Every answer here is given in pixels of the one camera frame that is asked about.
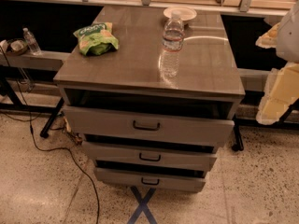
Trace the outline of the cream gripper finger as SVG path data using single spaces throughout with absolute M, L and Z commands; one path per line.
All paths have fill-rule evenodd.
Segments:
M 274 124 L 298 98 L 299 64 L 286 63 L 281 69 L 273 68 L 267 76 L 256 120 L 262 125 Z
M 263 49 L 274 48 L 277 45 L 278 27 L 279 23 L 275 24 L 256 40 L 255 45 Z

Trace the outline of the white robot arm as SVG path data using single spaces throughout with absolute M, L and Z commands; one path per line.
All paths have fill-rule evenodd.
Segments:
M 255 45 L 275 48 L 276 55 L 287 62 L 268 75 L 256 115 L 260 124 L 272 125 L 299 99 L 299 1 Z

